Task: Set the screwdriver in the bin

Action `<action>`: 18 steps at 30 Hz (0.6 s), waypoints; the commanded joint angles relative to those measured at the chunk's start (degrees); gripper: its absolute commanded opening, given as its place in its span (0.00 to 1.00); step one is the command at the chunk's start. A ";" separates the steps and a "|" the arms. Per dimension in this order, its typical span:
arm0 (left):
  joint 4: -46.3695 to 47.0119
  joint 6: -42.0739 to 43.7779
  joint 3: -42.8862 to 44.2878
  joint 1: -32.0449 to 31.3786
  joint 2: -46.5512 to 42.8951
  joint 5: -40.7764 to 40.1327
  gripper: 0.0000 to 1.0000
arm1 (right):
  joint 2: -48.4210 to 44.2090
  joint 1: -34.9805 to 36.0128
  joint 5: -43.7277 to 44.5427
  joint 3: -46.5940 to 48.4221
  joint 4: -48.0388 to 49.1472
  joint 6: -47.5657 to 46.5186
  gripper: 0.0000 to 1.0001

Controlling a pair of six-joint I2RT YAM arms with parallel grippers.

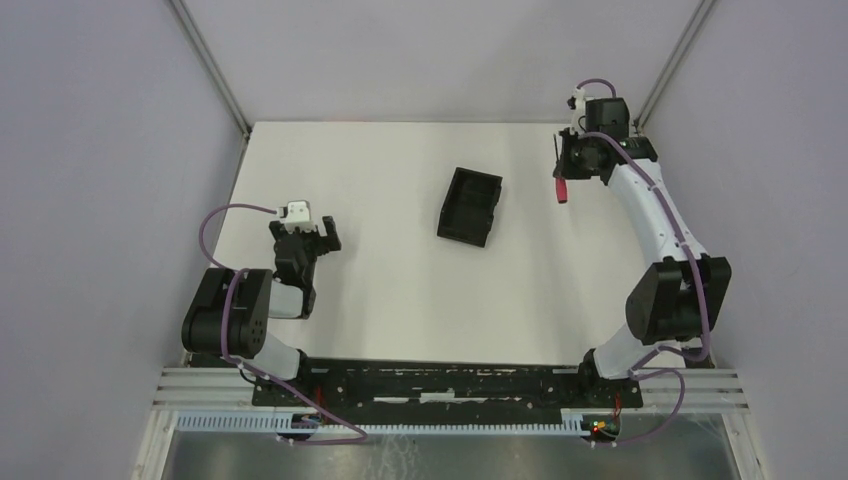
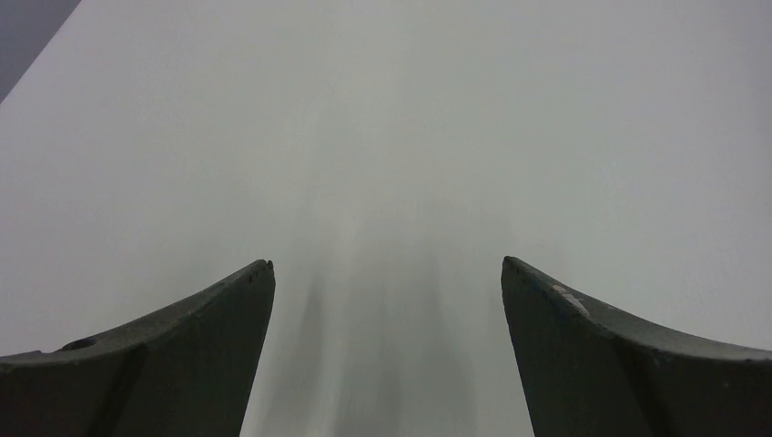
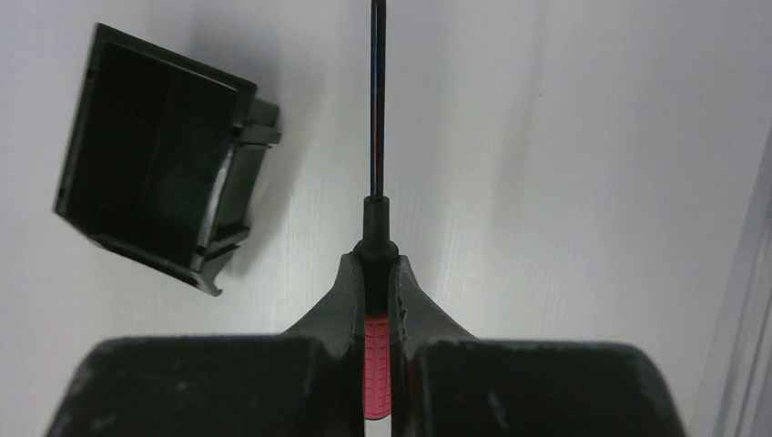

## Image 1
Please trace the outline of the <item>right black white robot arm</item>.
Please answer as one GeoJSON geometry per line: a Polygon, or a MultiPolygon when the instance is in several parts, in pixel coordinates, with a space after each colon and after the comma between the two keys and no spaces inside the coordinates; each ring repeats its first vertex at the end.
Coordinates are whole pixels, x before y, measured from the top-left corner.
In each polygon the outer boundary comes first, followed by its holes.
{"type": "Polygon", "coordinates": [[[732,269],[682,219],[653,144],[630,129],[623,98],[588,97],[578,88],[568,107],[571,122],[554,141],[556,199],[567,203],[570,180],[599,179],[624,207],[646,265],[625,301],[623,326],[578,367],[580,400],[602,408],[661,353],[695,362],[708,357],[732,269]]]}

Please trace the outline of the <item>red handled screwdriver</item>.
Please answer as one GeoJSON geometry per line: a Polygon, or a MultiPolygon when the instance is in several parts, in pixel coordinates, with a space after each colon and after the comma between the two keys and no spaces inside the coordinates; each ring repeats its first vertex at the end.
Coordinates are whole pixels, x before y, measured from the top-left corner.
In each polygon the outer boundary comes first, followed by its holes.
{"type": "Polygon", "coordinates": [[[555,195],[559,204],[568,202],[568,190],[565,178],[561,174],[561,151],[559,148],[558,135],[553,135],[554,151],[555,151],[555,167],[553,171],[555,195]]]}

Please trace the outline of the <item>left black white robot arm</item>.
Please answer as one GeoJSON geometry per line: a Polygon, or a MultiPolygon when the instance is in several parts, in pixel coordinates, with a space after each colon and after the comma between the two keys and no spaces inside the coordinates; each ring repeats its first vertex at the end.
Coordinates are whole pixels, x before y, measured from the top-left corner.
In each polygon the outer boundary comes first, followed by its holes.
{"type": "Polygon", "coordinates": [[[278,378],[276,394],[295,408],[312,399],[314,381],[299,371],[305,354],[272,336],[268,323],[312,314],[317,260],[342,248],[334,219],[324,216],[322,223],[323,229],[305,230],[271,222],[273,269],[207,269],[181,329],[187,352],[232,361],[262,379],[278,378]]]}

